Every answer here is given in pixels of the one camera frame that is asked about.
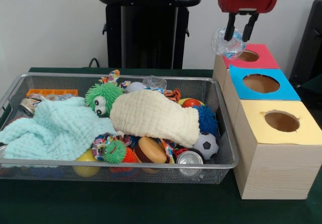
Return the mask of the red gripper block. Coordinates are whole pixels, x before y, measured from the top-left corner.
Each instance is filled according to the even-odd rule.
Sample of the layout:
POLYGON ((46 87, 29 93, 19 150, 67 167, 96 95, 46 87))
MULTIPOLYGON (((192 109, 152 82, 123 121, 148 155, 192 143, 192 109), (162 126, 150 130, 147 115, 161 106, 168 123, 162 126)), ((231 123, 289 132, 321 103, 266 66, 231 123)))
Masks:
POLYGON ((240 12, 255 12, 251 14, 248 23, 245 25, 243 31, 243 42, 248 42, 254 25, 258 20, 258 13, 268 13, 276 5, 277 0, 218 0, 218 5, 222 12, 229 13, 228 23, 224 35, 225 41, 230 41, 234 34, 234 23, 237 13, 240 12))

